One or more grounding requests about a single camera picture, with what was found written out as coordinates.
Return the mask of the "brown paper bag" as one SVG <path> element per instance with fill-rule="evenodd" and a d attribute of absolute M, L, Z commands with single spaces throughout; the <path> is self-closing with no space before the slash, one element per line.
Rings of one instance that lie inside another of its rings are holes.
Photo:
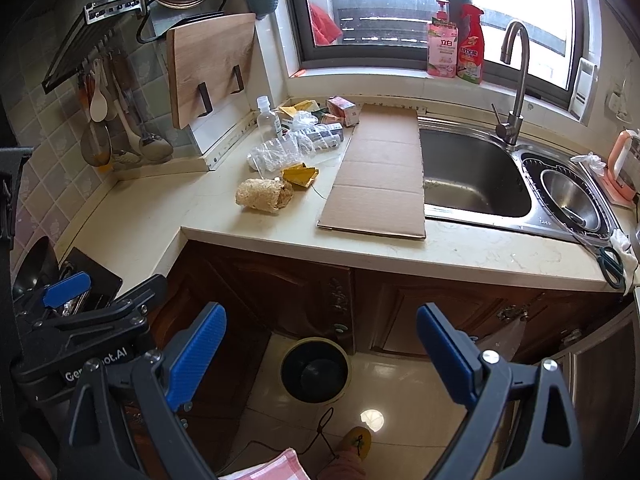
<path fill-rule="evenodd" d="M 246 179 L 235 191 L 235 203 L 244 208 L 276 214 L 294 196 L 292 185 L 280 179 Z"/>

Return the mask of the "yellow wrapper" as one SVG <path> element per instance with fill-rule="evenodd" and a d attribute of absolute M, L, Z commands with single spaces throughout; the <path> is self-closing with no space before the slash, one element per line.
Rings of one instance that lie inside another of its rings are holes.
<path fill-rule="evenodd" d="M 308 167 L 303 162 L 281 170 L 281 177 L 299 188 L 310 188 L 319 175 L 319 169 Z"/>

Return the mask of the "clear plastic bag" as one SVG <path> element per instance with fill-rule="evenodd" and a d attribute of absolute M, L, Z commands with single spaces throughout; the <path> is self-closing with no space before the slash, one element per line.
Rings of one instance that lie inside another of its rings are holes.
<path fill-rule="evenodd" d="M 292 131 L 252 148 L 246 156 L 250 169 L 262 176 L 296 166 L 314 152 L 314 144 L 303 133 Z"/>

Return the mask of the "clear plastic bottle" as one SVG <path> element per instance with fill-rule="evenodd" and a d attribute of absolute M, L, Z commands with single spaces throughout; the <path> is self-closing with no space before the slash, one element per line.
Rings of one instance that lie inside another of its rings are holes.
<path fill-rule="evenodd" d="M 282 125 L 277 113 L 271 108 L 268 96 L 258 96 L 257 125 L 264 142 L 279 139 L 282 136 Z"/>

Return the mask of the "blue white medicine box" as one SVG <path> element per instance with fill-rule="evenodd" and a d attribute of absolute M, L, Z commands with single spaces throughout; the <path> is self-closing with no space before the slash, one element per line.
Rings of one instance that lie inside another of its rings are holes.
<path fill-rule="evenodd" d="M 303 131 L 315 151 L 326 151 L 338 148 L 344 141 L 343 127 L 339 122 L 334 124 L 313 125 Z"/>

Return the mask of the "pink white carton box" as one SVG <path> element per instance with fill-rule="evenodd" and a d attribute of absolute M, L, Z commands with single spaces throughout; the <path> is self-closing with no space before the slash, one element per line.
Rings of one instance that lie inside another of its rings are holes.
<path fill-rule="evenodd" d="M 338 118 L 345 127 L 355 127 L 359 124 L 360 108 L 357 104 L 342 98 L 332 96 L 326 100 L 329 113 Z"/>

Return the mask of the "yellow white paper bag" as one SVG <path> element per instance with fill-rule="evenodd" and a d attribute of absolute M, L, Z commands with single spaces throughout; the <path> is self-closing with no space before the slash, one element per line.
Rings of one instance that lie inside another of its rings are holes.
<path fill-rule="evenodd" d="M 293 119 L 299 112 L 314 113 L 320 110 L 316 100 L 305 100 L 293 105 L 279 106 L 278 113 L 286 119 Z"/>

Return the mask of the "mesh strainer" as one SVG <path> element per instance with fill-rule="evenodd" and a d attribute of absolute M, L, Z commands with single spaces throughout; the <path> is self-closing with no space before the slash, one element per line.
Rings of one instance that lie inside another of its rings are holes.
<path fill-rule="evenodd" d="M 87 125 L 79 145 L 85 162 L 93 167 L 105 167 L 112 156 L 111 138 L 104 122 L 94 122 L 90 116 L 89 97 L 83 74 L 78 75 L 78 99 L 87 118 Z"/>

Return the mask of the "steel ladle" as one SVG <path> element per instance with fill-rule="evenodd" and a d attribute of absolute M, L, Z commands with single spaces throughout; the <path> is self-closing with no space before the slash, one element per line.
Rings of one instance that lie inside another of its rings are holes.
<path fill-rule="evenodd" d="M 127 133 L 131 134 L 130 148 L 152 164 L 167 162 L 171 159 L 174 148 L 162 136 L 145 128 L 132 94 L 134 78 L 126 58 L 120 53 L 112 56 L 112 71 L 122 120 L 127 126 Z"/>

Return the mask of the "steel bowl in sink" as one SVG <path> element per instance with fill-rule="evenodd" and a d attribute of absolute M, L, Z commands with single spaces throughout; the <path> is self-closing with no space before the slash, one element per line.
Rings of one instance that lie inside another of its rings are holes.
<path fill-rule="evenodd" d="M 567 174 L 546 169 L 541 175 L 544 192 L 567 220 L 587 232 L 597 232 L 601 226 L 596 205 L 588 193 Z"/>

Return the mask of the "pink dish rack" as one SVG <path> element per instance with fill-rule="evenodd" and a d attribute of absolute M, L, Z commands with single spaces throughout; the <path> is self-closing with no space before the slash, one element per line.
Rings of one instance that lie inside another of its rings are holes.
<path fill-rule="evenodd" d="M 625 129 L 608 154 L 604 178 L 627 202 L 639 193 L 639 165 L 639 131 Z"/>

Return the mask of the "red cloth outside window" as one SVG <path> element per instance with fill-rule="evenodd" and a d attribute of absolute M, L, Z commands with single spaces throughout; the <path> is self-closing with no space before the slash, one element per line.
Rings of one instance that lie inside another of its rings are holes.
<path fill-rule="evenodd" d="M 342 36 L 341 29 L 335 24 L 329 14 L 320 6 L 309 6 L 310 22 L 314 44 L 319 47 L 335 44 Z"/>

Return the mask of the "red spray cleaner bottle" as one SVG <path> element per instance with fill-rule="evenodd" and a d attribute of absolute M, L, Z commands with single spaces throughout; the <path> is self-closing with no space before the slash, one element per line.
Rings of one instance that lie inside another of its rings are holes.
<path fill-rule="evenodd" d="M 480 17 L 484 14 L 477 6 L 463 3 L 458 35 L 457 76 L 472 84 L 483 80 L 485 40 Z"/>

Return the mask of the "pink dish soap bottle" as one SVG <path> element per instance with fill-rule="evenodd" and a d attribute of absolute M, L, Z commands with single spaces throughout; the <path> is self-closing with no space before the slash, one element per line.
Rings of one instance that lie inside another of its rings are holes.
<path fill-rule="evenodd" d="M 449 19 L 449 2 L 437 0 L 439 9 L 427 26 L 427 73 L 454 78 L 457 73 L 458 28 Z"/>

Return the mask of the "black handled scissors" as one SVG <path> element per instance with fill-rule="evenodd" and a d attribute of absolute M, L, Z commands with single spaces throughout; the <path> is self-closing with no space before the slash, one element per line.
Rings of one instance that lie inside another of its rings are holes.
<path fill-rule="evenodd" d="M 623 260 L 613 247 L 596 249 L 596 260 L 605 281 L 616 290 L 626 287 Z"/>

